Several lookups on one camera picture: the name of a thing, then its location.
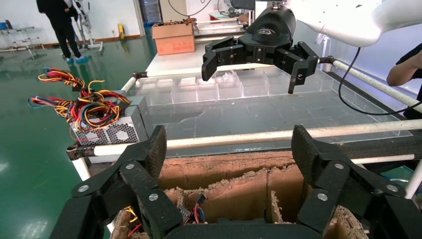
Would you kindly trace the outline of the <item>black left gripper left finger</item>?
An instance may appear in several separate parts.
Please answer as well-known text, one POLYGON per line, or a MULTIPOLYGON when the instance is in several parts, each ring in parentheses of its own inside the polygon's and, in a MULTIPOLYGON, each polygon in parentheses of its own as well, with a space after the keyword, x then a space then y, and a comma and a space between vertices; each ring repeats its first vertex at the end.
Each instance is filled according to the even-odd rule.
POLYGON ((127 207, 152 239, 180 227, 181 213, 158 186, 166 152, 166 131, 158 125, 148 140, 127 146, 114 165, 73 188, 50 238, 101 239, 105 226, 127 207))

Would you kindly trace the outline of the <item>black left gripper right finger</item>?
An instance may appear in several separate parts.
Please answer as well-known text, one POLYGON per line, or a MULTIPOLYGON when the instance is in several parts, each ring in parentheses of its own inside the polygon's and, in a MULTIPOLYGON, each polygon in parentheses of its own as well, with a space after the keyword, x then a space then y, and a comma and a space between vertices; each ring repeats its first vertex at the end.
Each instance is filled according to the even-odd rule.
POLYGON ((312 187, 297 221, 320 235, 337 206, 370 224, 372 239, 419 239, 422 214, 403 187, 357 166, 336 145, 311 137, 301 125, 292 134, 292 155, 312 187))

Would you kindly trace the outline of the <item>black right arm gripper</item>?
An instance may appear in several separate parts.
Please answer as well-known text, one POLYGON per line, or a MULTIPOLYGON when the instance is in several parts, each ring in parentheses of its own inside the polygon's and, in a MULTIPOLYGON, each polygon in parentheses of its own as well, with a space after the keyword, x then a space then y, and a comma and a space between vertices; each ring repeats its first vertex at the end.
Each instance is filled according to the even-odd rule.
POLYGON ((292 46, 295 29, 291 9, 283 5, 265 9, 243 36, 228 36, 205 47, 202 80, 208 81, 218 66, 269 64, 290 75, 288 94, 293 94, 295 86, 304 85, 306 77, 315 73, 319 61, 305 42, 292 46))

